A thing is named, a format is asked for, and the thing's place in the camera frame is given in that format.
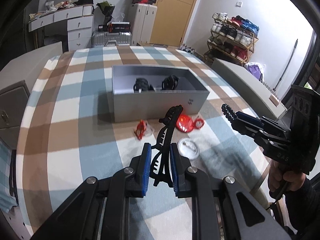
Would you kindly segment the right hand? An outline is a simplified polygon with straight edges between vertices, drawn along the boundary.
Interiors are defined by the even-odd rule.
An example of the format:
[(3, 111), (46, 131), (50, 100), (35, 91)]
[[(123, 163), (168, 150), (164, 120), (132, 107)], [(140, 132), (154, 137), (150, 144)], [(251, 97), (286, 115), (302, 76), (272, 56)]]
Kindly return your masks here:
[(271, 160), (267, 180), (271, 198), (276, 197), (276, 192), (282, 188), (282, 183), (287, 183), (287, 191), (297, 191), (304, 184), (306, 174), (303, 172), (296, 173), (294, 171), (287, 171), (284, 173), (283, 168), (283, 165), (277, 161)]

